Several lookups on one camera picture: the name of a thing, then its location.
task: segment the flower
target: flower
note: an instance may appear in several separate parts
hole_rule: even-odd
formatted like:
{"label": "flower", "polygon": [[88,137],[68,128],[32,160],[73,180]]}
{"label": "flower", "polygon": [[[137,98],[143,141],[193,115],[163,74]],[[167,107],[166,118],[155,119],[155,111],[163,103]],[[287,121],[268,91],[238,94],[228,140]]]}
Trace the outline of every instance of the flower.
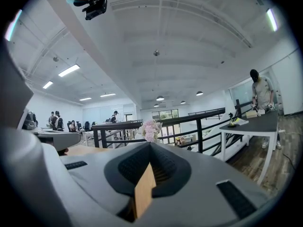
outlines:
{"label": "flower", "polygon": [[146,141],[154,142],[161,132],[162,123],[155,120],[149,120],[139,128],[138,133],[143,135]]}

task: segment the ceiling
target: ceiling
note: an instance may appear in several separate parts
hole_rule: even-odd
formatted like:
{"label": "ceiling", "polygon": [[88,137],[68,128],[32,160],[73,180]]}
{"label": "ceiling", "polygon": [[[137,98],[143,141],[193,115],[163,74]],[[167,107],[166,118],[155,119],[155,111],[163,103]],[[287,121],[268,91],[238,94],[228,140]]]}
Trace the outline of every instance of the ceiling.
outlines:
{"label": "ceiling", "polygon": [[[128,96],[143,109],[152,108],[158,95],[165,98],[162,107],[191,103],[198,90],[206,95],[222,88],[222,73],[274,33],[268,0],[108,2],[107,12],[91,21],[82,21],[82,8],[72,6],[77,21],[71,23],[57,0],[29,1],[8,48],[34,89],[43,91],[51,80],[47,93],[77,103],[92,97],[84,104],[106,100],[99,97],[105,93]],[[80,69],[58,76],[74,64]]]}

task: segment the wooden floor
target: wooden floor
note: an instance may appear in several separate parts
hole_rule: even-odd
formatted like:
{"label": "wooden floor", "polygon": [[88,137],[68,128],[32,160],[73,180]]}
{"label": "wooden floor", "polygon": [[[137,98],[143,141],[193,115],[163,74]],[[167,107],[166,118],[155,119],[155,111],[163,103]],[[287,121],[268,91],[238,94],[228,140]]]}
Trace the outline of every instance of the wooden floor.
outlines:
{"label": "wooden floor", "polygon": [[[303,147],[303,115],[280,116],[278,127],[280,130],[286,130],[286,134],[280,133],[282,149],[276,149],[273,152],[268,171],[261,184],[272,196],[275,196],[285,186],[287,180],[294,173],[291,162],[286,156],[291,159],[295,168],[300,160]],[[255,182],[261,174],[267,154],[267,149],[261,148],[262,142],[263,137],[253,137],[250,140],[250,145],[244,147],[229,161],[230,165]]]}

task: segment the office chair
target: office chair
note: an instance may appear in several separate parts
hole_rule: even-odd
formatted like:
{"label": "office chair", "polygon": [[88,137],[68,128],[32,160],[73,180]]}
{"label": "office chair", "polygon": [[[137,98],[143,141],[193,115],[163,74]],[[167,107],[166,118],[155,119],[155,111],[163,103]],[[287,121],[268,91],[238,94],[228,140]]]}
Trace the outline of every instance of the office chair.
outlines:
{"label": "office chair", "polygon": [[84,124],[84,130],[89,131],[89,122],[88,121],[86,121]]}
{"label": "office chair", "polygon": [[81,124],[77,121],[78,131],[80,131]]}
{"label": "office chair", "polygon": [[68,121],[68,122],[67,122],[68,132],[71,132],[70,125],[71,125],[71,121]]}

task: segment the railing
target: railing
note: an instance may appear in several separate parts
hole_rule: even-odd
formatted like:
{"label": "railing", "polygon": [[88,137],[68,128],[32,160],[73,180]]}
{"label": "railing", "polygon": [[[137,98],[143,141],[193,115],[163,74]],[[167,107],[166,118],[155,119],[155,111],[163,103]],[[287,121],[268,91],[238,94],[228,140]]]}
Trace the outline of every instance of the railing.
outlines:
{"label": "railing", "polygon": [[[216,109],[212,109],[212,110],[205,110],[205,111],[200,111],[200,112],[195,112],[195,113],[189,113],[188,115],[192,116],[192,115],[197,115],[197,114],[204,114],[207,112],[216,112],[216,111],[219,111],[222,109],[224,109],[224,108],[216,108]],[[212,117],[206,117],[205,120],[207,120],[207,119],[219,119],[220,120],[220,117],[222,118],[222,114],[218,114],[218,115],[212,116]]]}
{"label": "railing", "polygon": [[[102,125],[93,125],[91,128],[94,131],[94,142],[95,147],[99,148],[99,141],[102,142],[103,148],[108,148],[114,143],[119,143],[116,148],[121,146],[121,144],[127,145],[127,143],[130,142],[143,142],[144,139],[140,140],[132,140],[130,137],[130,130],[133,130],[133,136],[135,135],[135,129],[140,128],[142,125],[143,120],[132,120],[132,121],[126,121],[126,122],[120,122],[120,123],[110,123],[110,124],[102,124]],[[98,137],[98,131],[101,133],[101,138]],[[106,135],[106,131],[114,131],[113,133]],[[118,139],[121,140],[107,140],[107,138],[120,134],[120,137]]]}
{"label": "railing", "polygon": [[[232,118],[232,120],[235,120],[237,117],[241,118],[241,116],[244,113],[249,111],[250,109],[243,112],[243,113],[241,111],[242,107],[247,106],[249,104],[251,104],[251,102],[240,104],[239,101],[237,100],[237,105],[235,106],[235,109],[237,109],[237,111],[236,111],[236,115]],[[217,142],[217,143],[215,143],[215,144],[213,144],[213,145],[211,145],[207,148],[203,148],[203,142],[205,142],[207,140],[210,140],[214,137],[217,137],[217,136],[221,135],[221,133],[217,133],[215,135],[212,135],[210,137],[207,137],[207,138],[203,139],[202,131],[205,131],[205,130],[208,130],[208,129],[213,128],[215,126],[224,124],[224,123],[230,121],[230,119],[225,120],[223,122],[219,122],[219,123],[210,125],[210,126],[207,126],[207,127],[204,127],[204,128],[202,128],[201,119],[215,117],[215,116],[218,116],[218,115],[223,114],[223,113],[225,113],[225,108],[219,108],[219,109],[215,109],[215,110],[208,110],[205,113],[201,113],[201,114],[199,113],[199,114],[185,116],[185,117],[159,120],[158,122],[161,122],[163,127],[172,126],[174,124],[180,124],[180,123],[190,122],[190,121],[196,121],[196,124],[197,124],[197,129],[196,130],[183,132],[183,133],[179,133],[179,134],[163,136],[163,137],[159,137],[159,139],[163,140],[163,139],[168,139],[168,138],[175,138],[175,137],[182,136],[182,135],[197,133],[198,134],[198,140],[190,142],[190,143],[185,144],[185,145],[178,146],[178,147],[184,148],[184,147],[188,147],[188,146],[198,144],[198,152],[200,152],[200,153],[203,153],[207,150],[210,150],[210,149],[216,147],[214,152],[211,154],[212,156],[215,156],[215,155],[217,155],[221,152],[222,139],[219,142]],[[138,121],[131,121],[131,122],[113,123],[113,124],[104,124],[104,125],[94,125],[94,126],[92,126],[92,129],[94,131],[95,147],[99,147],[99,141],[102,142],[102,147],[103,148],[107,148],[108,146],[110,146],[113,143],[119,143],[119,146],[120,146],[123,143],[125,145],[127,145],[128,143],[131,143],[131,142],[143,142],[143,141],[145,141],[145,139],[137,139],[137,140],[129,139],[129,136],[126,136],[126,134],[125,134],[126,130],[138,129],[142,125],[142,122],[143,122],[142,120],[138,120]],[[119,130],[118,132],[120,133],[120,139],[122,139],[122,140],[107,140],[107,138],[112,136],[112,134],[106,136],[106,130]],[[98,131],[101,131],[101,139],[98,139]],[[226,146],[226,148],[230,147],[232,144],[234,144],[236,141],[238,141],[239,139],[242,138],[241,135],[239,136],[239,135],[234,135],[234,134],[227,134],[226,142],[233,136],[235,136],[234,139],[232,140],[232,142],[229,145]]]}

